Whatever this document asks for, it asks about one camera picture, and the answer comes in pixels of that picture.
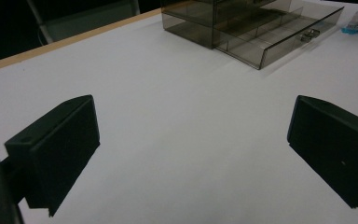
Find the wooden table edge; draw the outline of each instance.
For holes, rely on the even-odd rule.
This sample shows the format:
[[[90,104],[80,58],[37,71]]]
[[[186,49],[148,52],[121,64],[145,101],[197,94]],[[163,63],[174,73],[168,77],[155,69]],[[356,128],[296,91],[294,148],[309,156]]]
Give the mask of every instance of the wooden table edge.
[[[74,36],[71,36],[71,37],[66,38],[64,40],[57,41],[57,42],[51,43],[49,45],[42,46],[42,47],[37,48],[37,49],[31,49],[31,50],[25,51],[23,53],[7,57],[5,59],[0,60],[0,68],[9,66],[9,65],[14,64],[14,63],[20,63],[20,62],[25,61],[27,59],[31,59],[31,58],[33,58],[35,56],[38,56],[38,55],[41,55],[41,54],[53,51],[55,49],[59,49],[59,48],[71,45],[71,44],[74,44],[74,43],[76,43],[76,42],[78,42],[80,40],[84,40],[84,39],[90,38],[92,36],[99,35],[99,34],[102,34],[104,32],[116,29],[116,28],[118,28],[120,26],[124,26],[124,25],[130,24],[130,23],[136,22],[136,21],[141,21],[143,19],[158,15],[159,13],[161,13],[160,8],[152,10],[152,11],[149,11],[149,12],[146,12],[146,13],[143,13],[143,14],[140,14],[140,15],[137,15],[137,16],[134,16],[134,17],[131,17],[131,18],[128,18],[128,19],[123,20],[123,21],[118,21],[118,22],[115,22],[115,23],[112,23],[112,24],[97,28],[95,30],[88,31],[88,32],[80,34],[80,35],[74,35]]]

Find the white tabletop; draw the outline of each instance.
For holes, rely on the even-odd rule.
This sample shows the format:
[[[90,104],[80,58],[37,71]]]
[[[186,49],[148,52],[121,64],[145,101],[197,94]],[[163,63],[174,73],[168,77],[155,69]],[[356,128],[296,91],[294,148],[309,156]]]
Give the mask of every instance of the white tabletop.
[[[338,27],[358,10],[345,6]],[[286,141],[299,94],[358,116],[358,35],[338,27],[261,71],[160,15],[0,69],[1,160],[65,100],[92,94],[100,127],[55,217],[23,200],[25,223],[358,224]]]

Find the blue object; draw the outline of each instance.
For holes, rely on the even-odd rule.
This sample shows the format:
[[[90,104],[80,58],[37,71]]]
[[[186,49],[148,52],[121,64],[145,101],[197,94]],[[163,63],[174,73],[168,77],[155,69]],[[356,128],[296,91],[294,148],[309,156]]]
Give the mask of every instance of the blue object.
[[[354,13],[351,21],[348,23],[347,27],[341,28],[342,33],[349,35],[358,34],[358,11]]]

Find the dark background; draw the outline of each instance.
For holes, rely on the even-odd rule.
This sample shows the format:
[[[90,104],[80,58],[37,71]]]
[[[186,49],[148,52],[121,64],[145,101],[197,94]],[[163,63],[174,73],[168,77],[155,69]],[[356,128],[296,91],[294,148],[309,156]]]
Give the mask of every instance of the dark background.
[[[101,7],[117,0],[34,0],[43,21]],[[160,7],[159,0],[139,0],[141,13]],[[41,47],[46,40],[26,0],[0,0],[0,59]]]

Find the smoked plastic storage box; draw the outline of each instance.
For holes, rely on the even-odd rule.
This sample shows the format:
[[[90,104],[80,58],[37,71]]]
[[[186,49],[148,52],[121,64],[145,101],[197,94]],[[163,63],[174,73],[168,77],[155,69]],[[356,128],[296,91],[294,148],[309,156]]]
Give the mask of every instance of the smoked plastic storage box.
[[[334,27],[343,7],[299,0],[161,0],[164,29],[261,69]]]

